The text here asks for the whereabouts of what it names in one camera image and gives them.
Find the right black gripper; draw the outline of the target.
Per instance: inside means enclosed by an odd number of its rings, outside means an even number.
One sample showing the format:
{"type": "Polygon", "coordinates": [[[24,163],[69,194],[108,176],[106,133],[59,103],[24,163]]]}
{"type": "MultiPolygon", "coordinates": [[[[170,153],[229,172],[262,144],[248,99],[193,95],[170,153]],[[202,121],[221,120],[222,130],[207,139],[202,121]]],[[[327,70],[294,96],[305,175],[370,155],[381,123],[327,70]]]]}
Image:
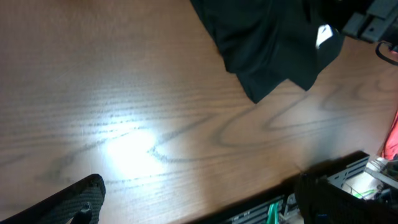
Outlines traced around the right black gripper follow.
{"type": "Polygon", "coordinates": [[[322,0],[320,14],[348,37],[397,43],[397,0],[322,0]]]}

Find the black t-shirt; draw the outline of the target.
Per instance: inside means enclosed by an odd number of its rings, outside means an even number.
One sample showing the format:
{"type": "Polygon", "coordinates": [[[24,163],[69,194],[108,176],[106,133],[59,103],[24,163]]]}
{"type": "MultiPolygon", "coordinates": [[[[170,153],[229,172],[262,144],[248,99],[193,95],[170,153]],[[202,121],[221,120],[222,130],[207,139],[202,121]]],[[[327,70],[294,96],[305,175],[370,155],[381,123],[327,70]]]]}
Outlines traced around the black t-shirt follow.
{"type": "Polygon", "coordinates": [[[316,1],[192,0],[191,4],[253,103],[285,80],[311,89],[340,54],[344,36],[317,12],[316,1]]]}

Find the red printed t-shirt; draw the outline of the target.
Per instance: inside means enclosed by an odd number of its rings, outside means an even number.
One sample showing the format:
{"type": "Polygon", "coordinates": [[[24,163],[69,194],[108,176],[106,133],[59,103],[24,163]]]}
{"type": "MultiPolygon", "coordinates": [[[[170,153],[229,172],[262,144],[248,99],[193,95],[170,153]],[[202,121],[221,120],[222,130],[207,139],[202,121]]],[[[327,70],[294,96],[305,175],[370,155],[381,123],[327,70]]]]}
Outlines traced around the red printed t-shirt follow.
{"type": "Polygon", "coordinates": [[[381,157],[389,161],[394,160],[397,155],[397,113],[394,116],[390,130],[384,141],[381,157]]]}

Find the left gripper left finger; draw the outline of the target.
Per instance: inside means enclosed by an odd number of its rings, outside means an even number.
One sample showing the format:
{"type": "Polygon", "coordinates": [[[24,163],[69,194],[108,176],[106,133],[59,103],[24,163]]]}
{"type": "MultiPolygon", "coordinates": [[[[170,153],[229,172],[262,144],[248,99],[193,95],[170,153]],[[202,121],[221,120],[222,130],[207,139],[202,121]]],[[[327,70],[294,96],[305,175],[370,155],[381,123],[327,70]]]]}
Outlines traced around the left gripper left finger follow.
{"type": "Polygon", "coordinates": [[[102,176],[91,174],[1,224],[97,224],[106,195],[102,176]]]}

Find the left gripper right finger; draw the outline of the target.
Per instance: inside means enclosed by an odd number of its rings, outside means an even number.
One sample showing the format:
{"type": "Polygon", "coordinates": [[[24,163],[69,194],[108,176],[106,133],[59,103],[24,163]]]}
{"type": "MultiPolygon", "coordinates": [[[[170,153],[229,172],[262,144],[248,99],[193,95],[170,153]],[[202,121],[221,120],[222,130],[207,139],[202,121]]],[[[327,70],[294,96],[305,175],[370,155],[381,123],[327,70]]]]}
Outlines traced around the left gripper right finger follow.
{"type": "Polygon", "coordinates": [[[305,224],[397,224],[397,211],[363,200],[308,174],[299,177],[295,199],[305,224]]]}

